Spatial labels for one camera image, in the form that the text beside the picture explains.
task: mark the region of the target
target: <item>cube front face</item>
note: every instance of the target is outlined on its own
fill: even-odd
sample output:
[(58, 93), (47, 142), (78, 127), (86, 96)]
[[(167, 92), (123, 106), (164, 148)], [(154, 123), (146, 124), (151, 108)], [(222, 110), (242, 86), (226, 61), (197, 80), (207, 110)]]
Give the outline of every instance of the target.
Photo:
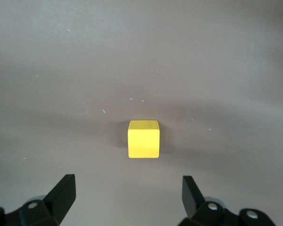
[(158, 121), (131, 121), (128, 129), (129, 158), (158, 158), (159, 136)]

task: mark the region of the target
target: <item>screw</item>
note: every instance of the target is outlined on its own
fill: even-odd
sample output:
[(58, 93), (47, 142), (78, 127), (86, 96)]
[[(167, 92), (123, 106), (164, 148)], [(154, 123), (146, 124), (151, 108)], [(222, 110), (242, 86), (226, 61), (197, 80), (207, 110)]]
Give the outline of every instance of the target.
[(248, 211), (246, 212), (246, 215), (249, 216), (250, 218), (258, 219), (258, 214), (255, 213), (254, 211), (248, 210)]
[(27, 207), (28, 207), (29, 209), (33, 209), (33, 208), (35, 208), (37, 205), (38, 205), (37, 202), (32, 202), (32, 203), (30, 203)]
[(215, 203), (212, 203), (212, 202), (210, 202), (210, 203), (208, 204), (208, 207), (209, 207), (211, 210), (217, 210), (217, 209), (218, 209), (217, 205), (216, 205)]

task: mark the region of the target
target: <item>yellow block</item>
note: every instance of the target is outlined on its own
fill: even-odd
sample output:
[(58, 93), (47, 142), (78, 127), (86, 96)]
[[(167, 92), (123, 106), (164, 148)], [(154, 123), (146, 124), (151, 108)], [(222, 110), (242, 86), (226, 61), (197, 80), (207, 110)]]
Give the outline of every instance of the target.
[(133, 120), (128, 129), (129, 158), (159, 157), (159, 125), (156, 120)]

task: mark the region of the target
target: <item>gray tabletop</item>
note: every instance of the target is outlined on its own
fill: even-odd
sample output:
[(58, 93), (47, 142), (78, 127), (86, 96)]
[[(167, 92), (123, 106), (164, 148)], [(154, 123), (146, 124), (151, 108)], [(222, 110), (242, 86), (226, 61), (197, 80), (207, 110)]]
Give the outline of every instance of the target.
[[(129, 159), (130, 120), (158, 159)], [(0, 206), (74, 173), (62, 225), (177, 225), (182, 176), (283, 225), (283, 1), (1, 1)]]

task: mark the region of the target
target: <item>black mechanical part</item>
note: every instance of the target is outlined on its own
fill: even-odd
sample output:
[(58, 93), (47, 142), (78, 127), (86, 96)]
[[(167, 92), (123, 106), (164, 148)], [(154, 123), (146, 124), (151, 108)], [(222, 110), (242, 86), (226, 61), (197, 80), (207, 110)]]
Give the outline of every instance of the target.
[(243, 209), (237, 216), (216, 202), (206, 202), (191, 176), (183, 177), (182, 199), (188, 218), (179, 226), (275, 226), (259, 210)]
[(67, 174), (43, 200), (29, 201), (9, 214), (0, 207), (0, 226), (59, 226), (75, 197), (75, 176)]

